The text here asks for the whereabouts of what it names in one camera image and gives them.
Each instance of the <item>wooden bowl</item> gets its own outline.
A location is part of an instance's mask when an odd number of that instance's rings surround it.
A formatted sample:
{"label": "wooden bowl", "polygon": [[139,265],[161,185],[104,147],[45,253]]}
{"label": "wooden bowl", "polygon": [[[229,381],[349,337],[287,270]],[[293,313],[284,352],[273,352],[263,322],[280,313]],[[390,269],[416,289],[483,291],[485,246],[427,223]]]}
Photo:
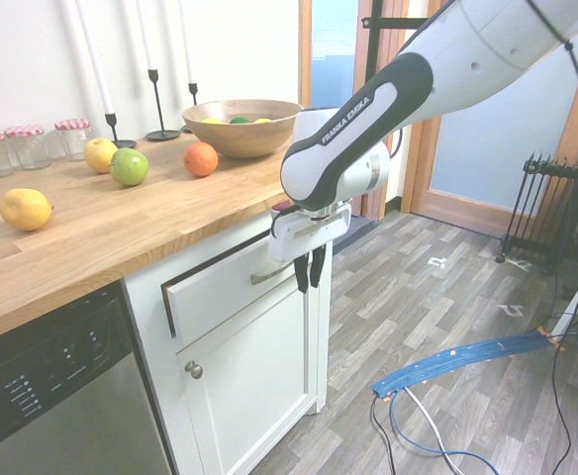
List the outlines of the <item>wooden bowl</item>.
{"label": "wooden bowl", "polygon": [[[183,111],[183,119],[201,142],[209,143],[232,158],[257,158],[272,153],[291,136],[293,123],[303,107],[300,104],[263,99],[241,99],[199,104]],[[234,117],[245,117],[249,124],[230,124]],[[218,119],[225,124],[206,124]],[[255,124],[257,119],[269,122]]]}

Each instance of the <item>wooden door frame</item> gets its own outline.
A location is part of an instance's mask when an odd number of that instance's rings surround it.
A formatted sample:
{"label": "wooden door frame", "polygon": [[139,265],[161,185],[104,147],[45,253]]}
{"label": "wooden door frame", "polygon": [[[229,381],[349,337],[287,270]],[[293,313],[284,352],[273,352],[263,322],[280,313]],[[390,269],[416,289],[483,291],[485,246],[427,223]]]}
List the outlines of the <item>wooden door frame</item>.
{"label": "wooden door frame", "polygon": [[[406,18],[410,0],[384,0],[382,17]],[[368,58],[369,31],[364,29],[361,19],[370,17],[372,0],[359,0],[357,15],[357,42],[355,44],[355,65],[353,74],[353,94],[365,83],[366,60]],[[404,45],[406,39],[405,30],[382,30],[379,37],[379,50],[377,53],[377,70],[388,64],[395,54]],[[392,147],[392,135],[385,139],[388,149]],[[381,220],[386,211],[386,192],[388,183],[378,190],[374,190],[361,197],[360,214],[371,220]]]}
{"label": "wooden door frame", "polygon": [[[442,221],[502,236],[513,210],[430,190],[440,120],[441,117],[435,117],[412,126],[401,211],[418,213],[424,210],[424,214]],[[578,89],[556,156],[566,157],[569,164],[578,164]],[[542,209],[548,207],[551,199],[552,196],[544,196]]]}
{"label": "wooden door frame", "polygon": [[298,97],[305,109],[311,107],[311,53],[313,40],[313,0],[300,0],[300,57]]}

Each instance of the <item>orange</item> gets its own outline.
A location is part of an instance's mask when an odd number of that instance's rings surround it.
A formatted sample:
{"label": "orange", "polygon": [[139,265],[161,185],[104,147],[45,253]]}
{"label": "orange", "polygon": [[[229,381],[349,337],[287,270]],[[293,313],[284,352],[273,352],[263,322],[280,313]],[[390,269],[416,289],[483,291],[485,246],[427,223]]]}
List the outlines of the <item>orange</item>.
{"label": "orange", "polygon": [[183,164],[193,175],[208,176],[217,169],[219,156],[209,143],[197,142],[186,148]]}

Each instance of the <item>dishwasher control panel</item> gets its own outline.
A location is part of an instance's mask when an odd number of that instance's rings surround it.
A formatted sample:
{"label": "dishwasher control panel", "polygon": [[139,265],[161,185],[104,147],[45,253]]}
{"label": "dishwasher control panel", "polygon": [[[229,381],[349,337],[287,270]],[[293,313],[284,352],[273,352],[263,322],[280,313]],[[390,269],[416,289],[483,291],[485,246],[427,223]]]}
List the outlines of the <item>dishwasher control panel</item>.
{"label": "dishwasher control panel", "polygon": [[123,309],[98,291],[0,336],[0,442],[132,351]]}

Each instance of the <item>drawer handle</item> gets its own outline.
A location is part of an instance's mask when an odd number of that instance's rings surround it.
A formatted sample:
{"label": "drawer handle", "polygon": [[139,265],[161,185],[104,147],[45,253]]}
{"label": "drawer handle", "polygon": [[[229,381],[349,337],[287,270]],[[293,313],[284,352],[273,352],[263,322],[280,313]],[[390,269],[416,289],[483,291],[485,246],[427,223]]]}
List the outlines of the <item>drawer handle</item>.
{"label": "drawer handle", "polygon": [[265,274],[265,275],[251,274],[251,277],[250,277],[251,285],[258,285],[258,284],[263,283],[265,280],[269,280],[272,277],[275,277],[279,273],[287,270],[291,266],[291,264],[293,264],[293,262],[287,262],[286,264],[281,265],[277,269],[272,270],[271,272],[269,272],[268,274]]}
{"label": "drawer handle", "polygon": [[201,379],[201,376],[203,376],[203,368],[194,359],[188,361],[183,369],[186,370],[186,373],[190,373],[190,376],[194,379]]}

